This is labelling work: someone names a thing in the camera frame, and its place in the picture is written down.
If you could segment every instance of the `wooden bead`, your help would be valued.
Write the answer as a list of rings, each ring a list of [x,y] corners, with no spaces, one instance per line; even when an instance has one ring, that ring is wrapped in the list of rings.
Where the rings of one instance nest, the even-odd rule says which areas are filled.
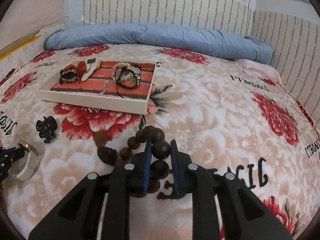
[[[130,149],[132,149],[132,150],[136,150],[136,149],[138,149],[139,146],[140,146],[140,143],[136,141],[136,137],[135,137],[135,136],[130,137],[130,138],[128,139],[128,142],[127,142],[127,143],[128,143],[128,147],[129,147]]]
[[[130,194],[131,197],[135,197],[135,198],[143,198],[146,195],[147,195],[147,193],[142,193],[142,194],[132,193],[132,194]]]
[[[127,161],[132,157],[133,153],[129,147],[123,147],[120,150],[119,155],[124,161]]]
[[[151,152],[157,159],[164,160],[170,155],[170,145],[166,141],[156,141],[151,147]]]
[[[151,164],[150,174],[156,179],[164,179],[170,172],[169,165],[163,160],[157,160]]]
[[[121,166],[125,166],[126,164],[127,164],[126,161],[124,161],[124,160],[121,159],[121,158],[118,158],[118,159],[116,160],[116,162],[115,162],[114,167],[115,167],[115,168],[119,168],[119,167],[121,167]]]
[[[95,133],[93,137],[94,142],[96,143],[97,147],[102,147],[108,141],[108,134],[106,131],[98,131]]]
[[[164,141],[164,131],[160,128],[154,128],[148,133],[148,140],[151,142]]]
[[[139,130],[136,133],[136,142],[145,143],[147,139],[143,135],[143,130]]]
[[[148,140],[148,133],[153,130],[155,127],[153,125],[148,125],[143,129],[143,136],[146,140]]]
[[[150,178],[149,185],[147,188],[147,193],[148,194],[156,193],[160,189],[160,186],[161,186],[161,184],[160,184],[159,179]]]
[[[117,151],[108,147],[99,147],[98,148],[98,157],[105,164],[115,165],[118,158]]]

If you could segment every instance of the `bed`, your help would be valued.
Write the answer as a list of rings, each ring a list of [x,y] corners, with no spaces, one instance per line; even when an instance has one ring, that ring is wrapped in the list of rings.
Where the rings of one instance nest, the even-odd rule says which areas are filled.
[[[36,96],[36,89],[60,69],[93,52],[101,58],[162,62],[145,116],[47,102]],[[247,75],[238,62],[141,44],[94,45],[41,52],[16,68],[0,89],[1,117],[15,124],[1,123],[1,143],[10,148],[23,138],[41,155],[30,179],[9,177],[3,183],[8,216],[25,238],[88,173],[112,172],[113,167],[97,156],[93,140],[97,131],[105,130],[106,146],[119,151],[146,125],[163,129],[167,141],[176,139],[180,151],[211,172],[236,174],[294,239],[319,208],[316,126],[284,87]],[[59,127],[57,139],[45,145],[35,124],[50,115]],[[143,149],[141,145],[134,152]],[[131,198],[131,239],[191,239],[191,195],[178,196],[172,187],[170,174],[161,180],[157,193]]]

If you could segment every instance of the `bracelet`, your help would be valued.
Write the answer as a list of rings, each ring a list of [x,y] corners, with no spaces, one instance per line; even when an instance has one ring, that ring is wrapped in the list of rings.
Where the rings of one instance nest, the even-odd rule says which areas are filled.
[[[118,91],[118,86],[125,88],[125,89],[136,89],[141,83],[141,77],[140,77],[141,68],[139,68],[137,66],[132,66],[128,62],[119,62],[113,68],[114,68],[114,73],[113,73],[112,79],[116,83],[117,93],[121,98],[124,98],[122,95],[120,95],[120,93]],[[121,69],[121,72],[117,76],[117,72],[119,69]],[[124,78],[125,81],[128,81],[128,80],[126,80],[126,78],[128,78],[128,75],[130,75],[130,74],[132,75],[132,77],[134,79],[134,86],[131,86],[131,87],[124,85],[122,83],[124,80],[121,80],[122,78]]]
[[[118,168],[128,163],[132,156],[133,151],[137,150],[141,143],[147,141],[152,142],[151,153],[158,159],[154,161],[150,166],[150,178],[147,188],[147,193],[153,194],[160,189],[160,180],[165,179],[170,172],[169,165],[164,161],[171,153],[170,145],[164,140],[164,132],[152,125],[146,126],[143,130],[138,130],[135,136],[130,137],[127,140],[127,147],[123,147],[119,153],[116,150],[105,147],[104,145],[108,141],[108,135],[105,131],[96,132],[93,137],[98,147],[98,157],[103,163],[109,164]],[[132,194],[131,196],[136,198],[144,197],[145,194]]]
[[[29,179],[35,168],[38,166],[38,151],[32,145],[27,143],[24,140],[19,140],[17,143],[17,148],[23,148],[26,152],[25,156],[16,162],[13,162],[11,165],[12,176],[19,180],[27,180]],[[20,165],[23,165],[22,160],[24,159],[25,165],[21,169]]]

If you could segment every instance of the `pillow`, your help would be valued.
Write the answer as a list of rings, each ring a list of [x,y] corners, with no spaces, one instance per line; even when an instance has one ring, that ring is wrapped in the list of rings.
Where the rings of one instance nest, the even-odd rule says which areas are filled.
[[[278,84],[282,84],[279,72],[270,65],[261,64],[248,59],[237,59],[236,63],[241,65],[244,72],[250,76],[256,76],[261,79],[269,79]]]

